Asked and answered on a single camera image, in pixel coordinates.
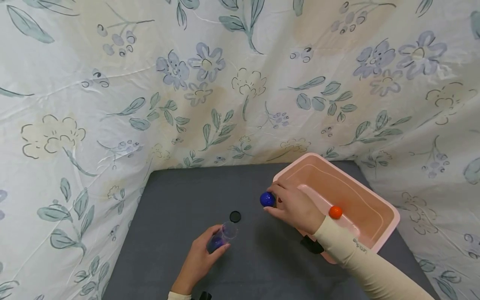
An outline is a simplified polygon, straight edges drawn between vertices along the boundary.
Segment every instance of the pink plastic bin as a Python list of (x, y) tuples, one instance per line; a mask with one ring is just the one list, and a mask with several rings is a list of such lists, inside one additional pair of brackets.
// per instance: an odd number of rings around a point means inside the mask
[[(400, 214), (390, 203), (315, 153), (305, 154), (291, 163), (275, 175), (275, 180), (295, 184), (326, 216), (333, 205), (340, 206), (343, 215), (335, 222), (375, 253), (400, 221)], [(336, 264), (327, 253), (323, 252), (322, 256)]]

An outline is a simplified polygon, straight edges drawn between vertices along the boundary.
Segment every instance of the floral fabric backdrop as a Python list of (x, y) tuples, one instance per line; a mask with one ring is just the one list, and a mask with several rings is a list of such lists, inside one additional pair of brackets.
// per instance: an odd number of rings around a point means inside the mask
[(443, 299), (479, 300), (479, 11), (0, 0), (0, 299), (101, 299), (154, 170), (316, 152), (398, 208)]

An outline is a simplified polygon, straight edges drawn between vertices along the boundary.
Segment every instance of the clear plastic cup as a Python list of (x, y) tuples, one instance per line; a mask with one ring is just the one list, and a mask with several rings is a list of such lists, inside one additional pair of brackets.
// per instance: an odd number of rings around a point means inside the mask
[(208, 253), (212, 254), (215, 250), (229, 243), (237, 236), (238, 228), (233, 222), (225, 222), (222, 228), (212, 236), (207, 244)]

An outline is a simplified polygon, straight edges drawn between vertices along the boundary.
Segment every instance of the beige sleeve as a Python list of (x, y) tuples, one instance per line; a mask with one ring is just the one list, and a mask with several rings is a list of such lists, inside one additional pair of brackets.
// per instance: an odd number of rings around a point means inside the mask
[(191, 295), (185, 296), (185, 295), (180, 295), (174, 292), (168, 293), (168, 299), (167, 300), (190, 300), (192, 299)]
[(314, 236), (325, 251), (357, 279), (372, 300), (433, 300), (413, 280), (360, 244), (330, 217), (325, 218)]

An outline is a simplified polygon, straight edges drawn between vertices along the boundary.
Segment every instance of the gray mat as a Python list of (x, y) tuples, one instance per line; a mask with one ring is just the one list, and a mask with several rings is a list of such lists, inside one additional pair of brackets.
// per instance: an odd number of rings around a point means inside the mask
[[(293, 228), (265, 213), (259, 196), (287, 164), (152, 173), (104, 295), (105, 300), (166, 299), (192, 241), (238, 210), (232, 247), (193, 292), (212, 300), (367, 299), (340, 267), (308, 252)], [(369, 187), (352, 162), (339, 168)], [(439, 299), (399, 233), (379, 254)]]

